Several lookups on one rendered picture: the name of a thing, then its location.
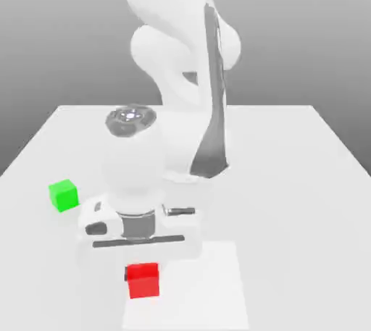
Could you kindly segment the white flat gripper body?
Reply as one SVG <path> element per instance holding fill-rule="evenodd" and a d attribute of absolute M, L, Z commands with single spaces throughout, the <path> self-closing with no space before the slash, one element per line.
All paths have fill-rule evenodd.
<path fill-rule="evenodd" d="M 98 269 L 124 268 L 129 264 L 194 259 L 201 253 L 201 223 L 198 220 L 160 220 L 149 238 L 129 239 L 114 235 L 88 235 L 78 222 L 78 263 Z"/>

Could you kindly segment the small red cube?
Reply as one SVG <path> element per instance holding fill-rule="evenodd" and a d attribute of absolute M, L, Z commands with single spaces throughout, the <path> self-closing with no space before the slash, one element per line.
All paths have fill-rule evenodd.
<path fill-rule="evenodd" d="M 130 264 L 125 268 L 130 299 L 159 296 L 158 263 Z"/>

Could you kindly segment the small green cube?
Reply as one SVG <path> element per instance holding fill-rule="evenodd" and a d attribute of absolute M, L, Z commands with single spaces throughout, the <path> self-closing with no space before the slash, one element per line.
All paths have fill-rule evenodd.
<path fill-rule="evenodd" d="M 79 205 L 78 190 L 69 179 L 49 185 L 49 197 L 58 212 L 64 212 Z"/>

